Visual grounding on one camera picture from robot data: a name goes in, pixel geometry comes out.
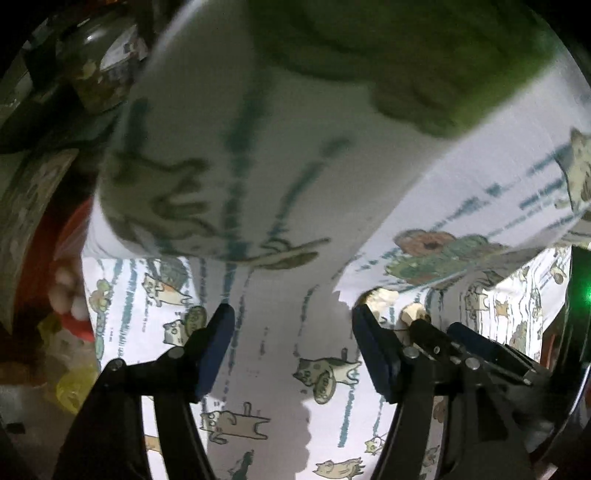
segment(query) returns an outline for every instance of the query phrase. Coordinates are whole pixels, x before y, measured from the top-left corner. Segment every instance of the cartoon cat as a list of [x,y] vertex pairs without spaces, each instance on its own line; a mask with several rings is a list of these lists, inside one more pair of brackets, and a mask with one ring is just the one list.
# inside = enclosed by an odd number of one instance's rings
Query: cartoon cat
[[505,300],[503,303],[495,300],[495,315],[509,318],[509,300]]
[[195,305],[188,309],[182,320],[165,323],[164,343],[169,345],[184,346],[195,330],[205,328],[207,325],[207,312],[201,305]]
[[162,302],[170,305],[187,305],[191,300],[189,295],[180,293],[170,285],[154,279],[147,273],[144,276],[142,287],[148,294],[148,297],[154,300],[157,307],[161,307]]
[[[205,197],[196,198],[198,192],[202,195],[199,179],[209,170],[206,160],[189,158],[165,166],[137,153],[114,152],[105,165],[110,181],[104,182],[102,206],[118,236],[138,242],[132,226],[140,226],[156,238],[162,232],[169,239],[216,234],[203,217],[209,202]],[[150,187],[138,189],[137,184]],[[127,201],[130,194],[133,202]]]
[[244,413],[232,413],[227,410],[218,410],[201,414],[201,430],[210,432],[209,440],[219,445],[225,445],[228,440],[225,435],[245,437],[252,440],[267,440],[267,435],[258,433],[257,428],[261,423],[268,423],[271,419],[255,417],[251,415],[252,406],[244,402]]
[[447,401],[444,397],[439,398],[441,398],[441,400],[433,407],[433,420],[443,423],[447,414]]
[[365,442],[365,453],[377,455],[384,448],[384,443],[386,443],[386,440],[383,437],[374,437],[368,440]]
[[477,312],[484,312],[489,309],[488,295],[482,293],[482,288],[476,287],[475,290],[468,290],[464,297],[466,303],[466,310],[470,314],[471,319],[477,318]]
[[323,405],[335,394],[336,384],[356,385],[359,380],[349,375],[361,365],[361,362],[350,363],[339,358],[319,358],[308,360],[300,358],[294,378],[306,387],[314,387],[316,403]]
[[531,316],[535,320],[543,315],[542,296],[540,295],[540,289],[536,286],[535,283],[531,286],[531,300],[533,301],[533,306],[531,308]]
[[558,285],[562,285],[564,283],[564,279],[566,278],[566,273],[558,266],[558,262],[555,260],[552,266],[550,267],[550,275]]
[[170,285],[175,290],[181,290],[187,279],[189,278],[189,273],[187,272],[187,267],[183,264],[181,259],[171,256],[162,257],[160,259],[160,281],[165,285]]
[[423,468],[430,467],[435,465],[437,461],[437,452],[439,451],[439,445],[436,447],[432,447],[427,449],[425,452],[425,457],[423,457]]
[[591,200],[591,135],[573,128],[570,144],[571,149],[556,156],[556,163],[566,178],[569,201],[559,200],[556,208],[564,208],[570,202],[573,213],[577,214]]
[[354,476],[363,473],[361,457],[352,458],[341,463],[334,463],[332,460],[327,460],[323,463],[317,463],[316,466],[318,468],[313,470],[312,473],[332,480],[339,480],[341,478],[351,480]]
[[517,278],[519,279],[520,282],[524,283],[527,281],[527,275],[530,273],[530,266],[526,265],[524,267],[521,267],[517,270],[515,270],[511,275],[509,275],[510,278]]

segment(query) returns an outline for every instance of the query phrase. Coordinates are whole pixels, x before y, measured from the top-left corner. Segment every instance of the green fabric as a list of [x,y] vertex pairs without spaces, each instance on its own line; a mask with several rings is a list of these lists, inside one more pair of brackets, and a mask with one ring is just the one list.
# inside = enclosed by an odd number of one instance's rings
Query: green fabric
[[468,132],[560,41],[510,0],[249,0],[258,44],[313,76],[370,83],[377,109],[437,137]]

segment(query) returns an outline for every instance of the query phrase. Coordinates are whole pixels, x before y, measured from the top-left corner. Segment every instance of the bolt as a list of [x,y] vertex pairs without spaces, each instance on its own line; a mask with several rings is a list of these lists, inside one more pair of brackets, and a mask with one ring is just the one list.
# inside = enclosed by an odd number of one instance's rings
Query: bolt
[[477,358],[474,358],[473,356],[466,358],[466,366],[470,369],[470,370],[478,370],[480,368],[480,362],[478,361]]
[[406,358],[410,358],[411,360],[414,360],[419,356],[418,350],[413,346],[405,347],[402,352]]
[[115,360],[113,360],[111,362],[111,364],[109,365],[109,368],[111,369],[112,372],[116,372],[122,366],[123,366],[123,360],[121,358],[116,358]]
[[174,358],[174,359],[181,358],[183,355],[184,355],[184,348],[181,346],[173,347],[168,351],[169,358]]

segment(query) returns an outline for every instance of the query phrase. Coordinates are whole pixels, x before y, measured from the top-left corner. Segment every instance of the glass jar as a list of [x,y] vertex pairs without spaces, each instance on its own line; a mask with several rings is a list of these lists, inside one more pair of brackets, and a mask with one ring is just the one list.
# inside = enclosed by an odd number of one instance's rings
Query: glass jar
[[60,37],[57,55],[66,79],[90,113],[121,103],[138,71],[138,29],[124,5],[96,11]]

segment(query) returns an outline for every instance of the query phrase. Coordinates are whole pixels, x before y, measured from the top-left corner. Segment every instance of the yellow plastic bag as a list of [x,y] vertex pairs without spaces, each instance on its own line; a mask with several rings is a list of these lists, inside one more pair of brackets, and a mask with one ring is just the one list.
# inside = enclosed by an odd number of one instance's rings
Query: yellow plastic bag
[[98,377],[95,366],[75,368],[66,373],[56,385],[56,397],[69,412],[76,415]]

